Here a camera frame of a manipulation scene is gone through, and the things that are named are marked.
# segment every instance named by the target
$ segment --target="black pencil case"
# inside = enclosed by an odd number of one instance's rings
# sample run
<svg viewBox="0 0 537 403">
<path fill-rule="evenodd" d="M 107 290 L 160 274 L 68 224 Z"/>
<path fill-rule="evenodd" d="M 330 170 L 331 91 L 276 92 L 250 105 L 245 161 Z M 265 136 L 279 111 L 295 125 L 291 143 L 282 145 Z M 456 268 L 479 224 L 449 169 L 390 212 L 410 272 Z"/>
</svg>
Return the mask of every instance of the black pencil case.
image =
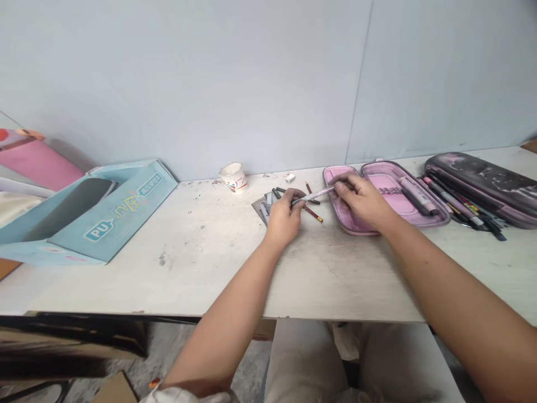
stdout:
<svg viewBox="0 0 537 403">
<path fill-rule="evenodd" d="M 537 229 L 537 181 L 460 152 L 429 158 L 425 172 L 514 226 Z"/>
</svg>

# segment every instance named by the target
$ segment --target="white cloth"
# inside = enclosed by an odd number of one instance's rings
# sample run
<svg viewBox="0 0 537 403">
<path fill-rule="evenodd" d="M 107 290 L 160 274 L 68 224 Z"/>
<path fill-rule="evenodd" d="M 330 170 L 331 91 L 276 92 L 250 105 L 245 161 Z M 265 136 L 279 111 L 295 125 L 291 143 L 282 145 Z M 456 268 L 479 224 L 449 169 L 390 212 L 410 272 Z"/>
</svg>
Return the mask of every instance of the white cloth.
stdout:
<svg viewBox="0 0 537 403">
<path fill-rule="evenodd" d="M 265 403 L 464 402 L 426 325 L 348 324 L 360 343 L 360 391 L 349 387 L 326 322 L 278 319 Z M 198 399 L 156 389 L 143 403 L 238 403 L 233 392 Z"/>
<path fill-rule="evenodd" d="M 0 228 L 42 201 L 36 196 L 0 191 Z"/>
</svg>

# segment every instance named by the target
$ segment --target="white table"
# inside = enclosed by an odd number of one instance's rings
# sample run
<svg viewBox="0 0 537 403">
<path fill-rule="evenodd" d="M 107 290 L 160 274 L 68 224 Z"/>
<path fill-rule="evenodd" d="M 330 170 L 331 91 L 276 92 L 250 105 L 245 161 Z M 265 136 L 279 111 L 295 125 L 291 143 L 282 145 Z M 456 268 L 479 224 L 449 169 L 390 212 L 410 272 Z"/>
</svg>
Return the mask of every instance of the white table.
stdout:
<svg viewBox="0 0 537 403">
<path fill-rule="evenodd" d="M 537 179 L 537 154 L 519 147 L 470 152 Z M 411 173 L 427 157 L 397 160 Z M 323 187 L 322 168 L 292 171 L 294 187 Z M 251 203 L 286 172 L 253 175 L 232 194 L 213 180 L 182 182 L 106 266 L 24 264 L 0 282 L 0 314 L 32 311 L 201 316 L 263 238 Z M 280 259 L 265 317 L 423 321 L 382 237 L 345 234 L 328 197 L 303 212 L 298 238 Z M 537 325 L 537 231 L 509 228 L 508 241 L 456 223 L 424 233 Z"/>
</svg>

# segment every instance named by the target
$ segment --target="left hand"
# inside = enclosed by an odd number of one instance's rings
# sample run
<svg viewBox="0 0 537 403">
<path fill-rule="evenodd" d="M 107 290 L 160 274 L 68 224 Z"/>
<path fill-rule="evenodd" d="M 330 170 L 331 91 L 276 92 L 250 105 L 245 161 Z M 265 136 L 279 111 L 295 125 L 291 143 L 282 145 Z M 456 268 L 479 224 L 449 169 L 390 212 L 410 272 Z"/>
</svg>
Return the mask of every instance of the left hand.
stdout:
<svg viewBox="0 0 537 403">
<path fill-rule="evenodd" d="M 306 193 L 303 191 L 289 188 L 281 199 L 271 206 L 266 241 L 284 248 L 296 237 L 300 228 L 300 212 L 306 202 L 299 201 L 292 208 L 291 202 L 304 196 Z"/>
</svg>

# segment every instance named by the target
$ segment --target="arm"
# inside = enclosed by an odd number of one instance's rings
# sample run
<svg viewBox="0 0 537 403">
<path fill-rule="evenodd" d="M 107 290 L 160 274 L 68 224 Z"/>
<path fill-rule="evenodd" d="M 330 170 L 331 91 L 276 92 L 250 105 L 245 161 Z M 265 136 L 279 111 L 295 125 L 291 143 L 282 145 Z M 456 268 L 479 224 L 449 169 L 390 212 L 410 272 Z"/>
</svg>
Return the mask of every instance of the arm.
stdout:
<svg viewBox="0 0 537 403">
<path fill-rule="evenodd" d="M 537 331 L 356 175 L 336 191 L 384 235 L 423 315 L 488 401 L 537 401 Z"/>
<path fill-rule="evenodd" d="M 271 207 L 267 233 L 196 326 L 161 388 L 178 386 L 197 397 L 228 391 L 263 314 L 274 267 L 300 227 L 304 202 L 291 210 L 289 189 Z"/>
</svg>

